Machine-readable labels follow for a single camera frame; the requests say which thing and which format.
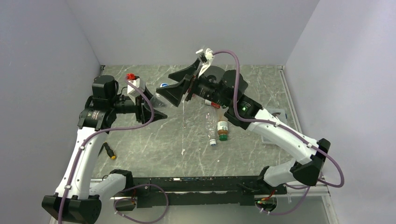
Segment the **blue Pocari Sweat cap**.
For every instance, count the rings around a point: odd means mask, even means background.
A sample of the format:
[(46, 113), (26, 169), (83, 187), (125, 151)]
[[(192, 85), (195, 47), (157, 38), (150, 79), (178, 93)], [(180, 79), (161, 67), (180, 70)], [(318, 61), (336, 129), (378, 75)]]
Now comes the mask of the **blue Pocari Sweat cap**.
[(161, 83), (160, 84), (160, 88), (162, 88), (162, 87), (166, 87), (166, 86), (169, 86), (167, 83)]

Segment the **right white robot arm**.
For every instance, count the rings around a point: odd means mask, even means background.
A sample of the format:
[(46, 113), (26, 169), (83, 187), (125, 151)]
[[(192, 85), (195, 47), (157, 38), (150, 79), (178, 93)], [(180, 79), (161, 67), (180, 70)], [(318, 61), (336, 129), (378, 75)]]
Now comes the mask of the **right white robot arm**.
[(292, 160), (261, 171), (257, 181), (260, 192), (268, 194), (278, 185), (293, 181), (316, 185), (325, 162), (321, 152), (328, 152), (330, 142), (303, 136), (246, 96), (248, 83), (240, 75), (235, 85), (236, 70), (213, 66), (199, 75), (201, 67), (196, 60), (187, 68), (169, 74), (176, 84), (159, 87), (156, 92), (174, 106), (179, 106), (182, 99), (189, 101), (193, 95), (214, 102), (227, 108), (224, 116), (234, 126), (252, 131), (287, 151)]

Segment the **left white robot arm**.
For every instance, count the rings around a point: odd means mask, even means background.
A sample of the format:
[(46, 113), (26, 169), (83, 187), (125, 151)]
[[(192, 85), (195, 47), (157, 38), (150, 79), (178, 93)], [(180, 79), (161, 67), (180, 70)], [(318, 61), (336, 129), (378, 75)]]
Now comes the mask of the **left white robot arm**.
[(113, 170), (106, 179), (91, 187), (96, 160), (118, 114), (132, 113), (138, 127), (167, 118), (153, 107), (153, 95), (138, 76), (126, 77), (127, 95), (119, 93), (113, 76), (96, 77), (92, 95), (79, 115), (75, 147), (65, 174), (54, 194), (45, 196), (42, 207), (59, 223), (93, 224), (100, 215), (102, 204), (116, 194), (134, 193), (134, 179), (130, 171)]

